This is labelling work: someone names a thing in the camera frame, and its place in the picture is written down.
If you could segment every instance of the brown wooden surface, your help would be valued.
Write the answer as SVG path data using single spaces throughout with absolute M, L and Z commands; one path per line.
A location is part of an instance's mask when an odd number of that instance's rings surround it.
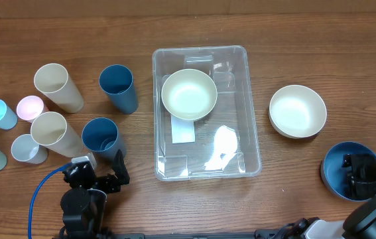
M 153 78 L 157 48 L 240 44 L 247 49 L 262 173 L 253 178 L 161 182 L 154 175 Z M 43 64 L 63 64 L 85 100 L 64 114 L 82 132 L 91 119 L 118 124 L 128 154 L 130 185 L 110 195 L 105 225 L 115 232 L 147 234 L 239 232 L 277 228 L 300 217 L 344 219 L 359 204 L 332 195 L 320 180 L 320 162 L 340 141 L 357 141 L 376 152 L 376 13 L 247 15 L 98 19 L 0 20 L 0 98 L 15 109 L 24 96 L 41 96 L 33 86 Z M 100 72 L 124 64 L 134 74 L 139 109 L 120 114 L 98 86 Z M 313 140 L 293 140 L 271 126 L 273 93 L 303 84 L 325 100 L 328 120 Z M 46 100 L 50 110 L 62 112 Z M 8 164 L 0 171 L 0 238 L 27 238 L 32 193 L 51 170 L 68 159 L 50 152 L 41 165 L 16 162 L 13 140 L 28 133 L 19 121 L 0 129 Z M 109 172 L 100 163 L 98 175 Z M 34 207 L 35 238 L 56 236 L 62 224 L 60 199 L 69 189 L 55 175 Z
M 376 12 L 376 0 L 0 0 L 0 18 Z

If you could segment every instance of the beige cup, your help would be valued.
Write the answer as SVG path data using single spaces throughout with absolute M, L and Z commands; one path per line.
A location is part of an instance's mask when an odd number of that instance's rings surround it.
M 76 157 L 82 152 L 82 139 L 59 113 L 39 115 L 33 121 L 30 133 L 36 143 L 61 155 Z
M 46 64 L 34 75 L 34 86 L 68 113 L 83 108 L 83 97 L 65 67 L 57 63 Z

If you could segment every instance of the table surface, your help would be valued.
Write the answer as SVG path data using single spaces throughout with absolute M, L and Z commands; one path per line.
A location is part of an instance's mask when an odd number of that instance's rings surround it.
M 153 52 L 232 44 L 248 54 L 263 171 L 251 178 L 159 181 Z M 63 64 L 77 84 L 85 100 L 80 112 L 65 114 L 34 88 L 34 73 L 50 62 Z M 134 114 L 119 113 L 99 88 L 99 74 L 110 64 L 133 71 L 139 97 Z M 271 96 L 289 84 L 314 89 L 326 103 L 328 120 L 314 139 L 288 139 L 271 126 Z M 0 98 L 15 109 L 27 95 L 41 96 L 79 134 L 96 117 L 111 118 L 121 129 L 131 182 L 108 198 L 105 226 L 114 232 L 250 232 L 302 217 L 343 220 L 360 204 L 326 190 L 320 163 L 341 141 L 376 152 L 376 13 L 0 20 Z M 40 165 L 16 162 L 11 144 L 29 131 L 30 123 L 22 120 L 11 130 L 0 129 L 0 150 L 8 156 L 0 171 L 0 238 L 27 238 L 33 191 L 68 162 L 51 151 Z M 97 174 L 109 172 L 100 162 Z M 43 186 L 34 207 L 34 238 L 58 235 L 60 199 L 68 189 L 61 174 Z

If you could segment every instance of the white paper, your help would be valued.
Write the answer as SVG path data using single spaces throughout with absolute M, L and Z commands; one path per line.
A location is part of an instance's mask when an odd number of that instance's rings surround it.
M 195 142 L 194 122 L 183 120 L 178 117 L 172 118 L 172 142 L 173 143 L 190 143 Z

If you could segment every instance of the plastic bin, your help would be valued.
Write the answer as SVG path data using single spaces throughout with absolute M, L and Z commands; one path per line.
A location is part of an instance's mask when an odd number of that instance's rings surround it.
M 174 72 L 209 74 L 218 89 L 214 109 L 194 122 L 195 142 L 172 143 L 171 115 L 160 93 Z M 242 46 L 158 49 L 153 54 L 155 175 L 162 181 L 252 177 L 261 171 L 259 141 Z

